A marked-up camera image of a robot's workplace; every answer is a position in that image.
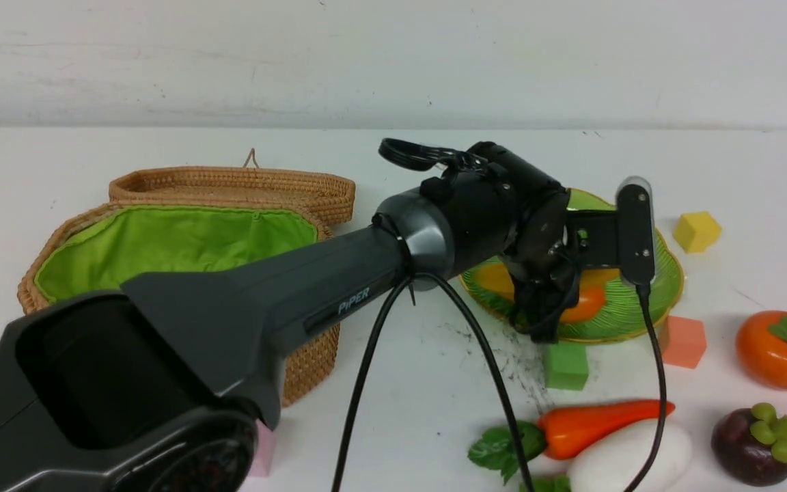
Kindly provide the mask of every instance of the plate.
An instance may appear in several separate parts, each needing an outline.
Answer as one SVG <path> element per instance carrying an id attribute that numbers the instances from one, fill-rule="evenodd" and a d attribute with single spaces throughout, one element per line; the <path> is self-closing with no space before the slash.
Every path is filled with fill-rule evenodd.
<path id="1" fill-rule="evenodd" d="M 572 189 L 569 208 L 575 210 L 615 208 L 606 200 L 586 191 Z M 669 251 L 664 236 L 655 228 L 655 250 L 657 271 L 649 298 L 649 312 L 655 327 L 661 325 L 669 311 L 675 306 L 685 287 L 685 272 L 682 265 Z M 460 281 L 466 292 L 485 310 L 502 320 L 508 320 L 512 302 L 492 290 L 486 289 L 475 280 L 477 272 L 491 262 L 491 258 L 468 271 L 463 272 Z M 604 286 L 606 305 L 594 318 L 580 323 L 565 323 L 558 328 L 561 340 L 581 343 L 612 343 L 628 340 L 646 332 L 642 310 L 637 293 L 632 287 L 625 286 L 620 278 L 607 282 Z"/>

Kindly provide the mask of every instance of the green block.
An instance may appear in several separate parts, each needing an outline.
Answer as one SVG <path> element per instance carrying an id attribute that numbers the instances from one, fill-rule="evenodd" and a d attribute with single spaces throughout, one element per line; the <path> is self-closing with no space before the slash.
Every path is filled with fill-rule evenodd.
<path id="1" fill-rule="evenodd" d="M 547 388 L 580 392 L 588 382 L 588 350 L 582 343 L 546 345 L 543 365 Z"/>

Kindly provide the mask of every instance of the toy mangosteen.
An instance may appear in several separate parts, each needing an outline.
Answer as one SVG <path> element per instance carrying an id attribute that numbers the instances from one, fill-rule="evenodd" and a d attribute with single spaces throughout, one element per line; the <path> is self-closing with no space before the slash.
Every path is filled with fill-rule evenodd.
<path id="1" fill-rule="evenodd" d="M 715 425 L 712 449 L 731 476 L 753 487 L 787 479 L 787 415 L 777 417 L 773 405 L 760 402 L 740 408 Z"/>

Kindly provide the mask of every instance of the pink block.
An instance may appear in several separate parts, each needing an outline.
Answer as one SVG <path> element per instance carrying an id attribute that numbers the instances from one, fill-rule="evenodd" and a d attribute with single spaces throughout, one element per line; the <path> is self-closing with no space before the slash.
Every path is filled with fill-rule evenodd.
<path id="1" fill-rule="evenodd" d="M 683 368 L 697 368 L 706 352 L 706 331 L 703 321 L 667 317 L 659 336 L 664 362 Z"/>
<path id="2" fill-rule="evenodd" d="M 251 471 L 247 476 L 269 476 L 272 470 L 272 455 L 275 453 L 275 434 L 257 420 L 257 449 L 253 454 Z"/>

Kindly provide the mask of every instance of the yellow cube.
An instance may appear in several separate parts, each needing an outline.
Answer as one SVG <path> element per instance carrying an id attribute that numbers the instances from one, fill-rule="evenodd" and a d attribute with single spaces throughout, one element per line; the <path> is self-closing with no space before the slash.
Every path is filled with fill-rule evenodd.
<path id="1" fill-rule="evenodd" d="M 718 241 L 721 226 L 709 212 L 690 212 L 678 218 L 672 237 L 686 253 L 700 253 Z"/>

